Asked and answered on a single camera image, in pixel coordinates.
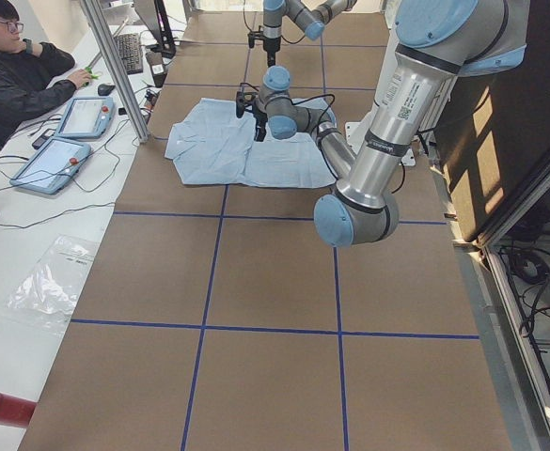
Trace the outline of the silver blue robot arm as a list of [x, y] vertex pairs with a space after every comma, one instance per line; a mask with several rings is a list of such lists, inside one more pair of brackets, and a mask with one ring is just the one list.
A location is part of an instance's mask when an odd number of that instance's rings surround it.
[[321, 239], [333, 247], [376, 242], [394, 232], [397, 203], [387, 185], [417, 134], [440, 86], [455, 76], [510, 70], [526, 49], [528, 1], [403, 1], [394, 25], [397, 67], [366, 129], [352, 149], [331, 114], [296, 104], [291, 75], [275, 63], [281, 23], [289, 17], [309, 39], [351, 1], [326, 1], [310, 10], [300, 1], [267, 1], [259, 38], [267, 47], [268, 69], [258, 92], [238, 99], [237, 111], [256, 119], [256, 140], [265, 134], [282, 140], [308, 133], [338, 177], [321, 197], [313, 219]]
[[276, 54], [282, 40], [282, 21], [288, 17], [310, 40], [318, 39], [327, 24], [345, 11], [353, 9], [354, 0], [328, 0], [314, 9], [309, 9], [300, 0], [267, 0], [262, 4], [262, 26], [248, 34], [248, 44], [252, 47], [261, 40], [266, 52], [267, 66], [276, 64]]

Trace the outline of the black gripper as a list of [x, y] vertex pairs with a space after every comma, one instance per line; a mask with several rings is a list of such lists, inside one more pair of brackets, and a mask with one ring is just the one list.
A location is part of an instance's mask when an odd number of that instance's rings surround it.
[[268, 123], [268, 116], [258, 106], [252, 107], [252, 115], [256, 120], [254, 140], [256, 142], [263, 142], [267, 133], [266, 124]]
[[263, 46], [267, 52], [267, 66], [272, 67], [275, 65], [275, 53], [280, 51], [281, 37], [264, 37]]

